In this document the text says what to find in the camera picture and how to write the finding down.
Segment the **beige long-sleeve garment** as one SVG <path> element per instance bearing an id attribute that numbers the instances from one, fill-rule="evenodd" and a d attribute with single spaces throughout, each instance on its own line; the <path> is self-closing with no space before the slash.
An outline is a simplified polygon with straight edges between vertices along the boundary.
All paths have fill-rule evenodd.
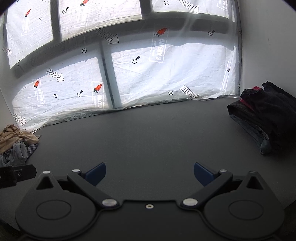
<path id="1" fill-rule="evenodd" d="M 38 137 L 31 132 L 10 124 L 1 131 L 1 154 L 11 149 L 19 141 L 25 141 L 28 145 L 39 143 Z"/>

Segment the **dark folded clothes stack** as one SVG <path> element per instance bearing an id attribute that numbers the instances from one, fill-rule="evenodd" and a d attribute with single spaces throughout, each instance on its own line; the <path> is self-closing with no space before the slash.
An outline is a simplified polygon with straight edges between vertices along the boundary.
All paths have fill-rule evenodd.
<path id="1" fill-rule="evenodd" d="M 229 116 L 258 145 L 264 156 L 295 152 L 295 97 L 272 82 L 245 89 L 227 106 Z"/>

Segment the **grey crumpled garment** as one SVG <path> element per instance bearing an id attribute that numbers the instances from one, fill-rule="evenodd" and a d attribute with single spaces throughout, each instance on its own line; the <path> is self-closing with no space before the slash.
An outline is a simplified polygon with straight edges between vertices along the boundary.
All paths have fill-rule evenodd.
<path id="1" fill-rule="evenodd" d="M 25 141 L 13 144 L 13 147 L 0 155 L 1 167 L 22 166 L 28 159 L 28 148 Z"/>

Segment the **blue checkered cloth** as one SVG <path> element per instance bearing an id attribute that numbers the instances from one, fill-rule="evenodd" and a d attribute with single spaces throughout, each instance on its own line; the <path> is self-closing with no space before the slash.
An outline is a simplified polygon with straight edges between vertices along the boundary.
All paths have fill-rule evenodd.
<path id="1" fill-rule="evenodd" d="M 31 144 L 27 147 L 27 158 L 29 159 L 29 157 L 34 153 L 34 151 L 37 149 L 39 144 Z"/>

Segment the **white printed plastic sheet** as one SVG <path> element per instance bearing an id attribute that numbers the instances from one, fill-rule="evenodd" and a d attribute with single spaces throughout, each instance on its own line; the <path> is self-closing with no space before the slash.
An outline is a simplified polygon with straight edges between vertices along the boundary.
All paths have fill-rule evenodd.
<path id="1" fill-rule="evenodd" d="M 15 1 L 1 11 L 1 94 L 16 124 L 237 95 L 237 1 Z"/>

